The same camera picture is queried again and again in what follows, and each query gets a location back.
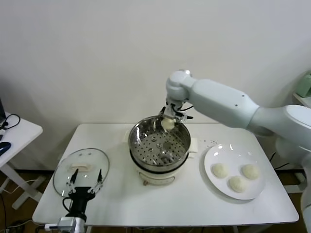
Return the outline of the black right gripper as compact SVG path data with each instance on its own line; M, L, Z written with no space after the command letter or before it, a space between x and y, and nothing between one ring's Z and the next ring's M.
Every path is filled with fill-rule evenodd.
M162 107L159 115L162 118L173 118L175 123L183 123L190 118L190 116L186 115L180 110L184 103L185 101L182 100L166 98L166 106Z

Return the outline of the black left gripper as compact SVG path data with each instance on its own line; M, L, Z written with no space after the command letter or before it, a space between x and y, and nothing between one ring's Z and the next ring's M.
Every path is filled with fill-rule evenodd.
M66 183L69 193L69 199L72 204L66 214L66 217L78 217L83 220L87 219L86 207L87 203L95 198L95 194L100 191L103 186L102 170L100 169L97 181L92 187L77 187L75 188L75 181L78 175L78 169L75 170L70 180Z

